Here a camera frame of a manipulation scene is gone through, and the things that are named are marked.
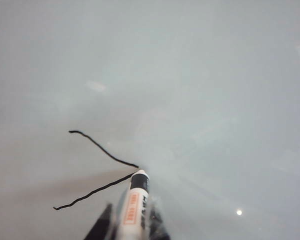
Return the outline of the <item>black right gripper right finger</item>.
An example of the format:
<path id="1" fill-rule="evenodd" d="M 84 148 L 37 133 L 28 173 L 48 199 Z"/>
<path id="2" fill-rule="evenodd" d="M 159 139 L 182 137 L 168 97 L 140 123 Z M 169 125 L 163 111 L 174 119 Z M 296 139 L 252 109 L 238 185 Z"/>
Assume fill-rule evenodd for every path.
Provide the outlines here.
<path id="1" fill-rule="evenodd" d="M 149 240 L 170 240 L 161 212 L 156 198 L 150 200 L 149 205 Z"/>

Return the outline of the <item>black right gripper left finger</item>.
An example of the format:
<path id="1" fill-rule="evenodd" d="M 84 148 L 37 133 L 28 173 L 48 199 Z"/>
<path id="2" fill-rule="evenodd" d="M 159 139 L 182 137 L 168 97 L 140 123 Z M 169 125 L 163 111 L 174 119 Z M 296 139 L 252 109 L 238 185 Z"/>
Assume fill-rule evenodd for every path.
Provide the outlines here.
<path id="1" fill-rule="evenodd" d="M 84 240 L 113 240 L 114 227 L 113 205 L 108 203 Z"/>

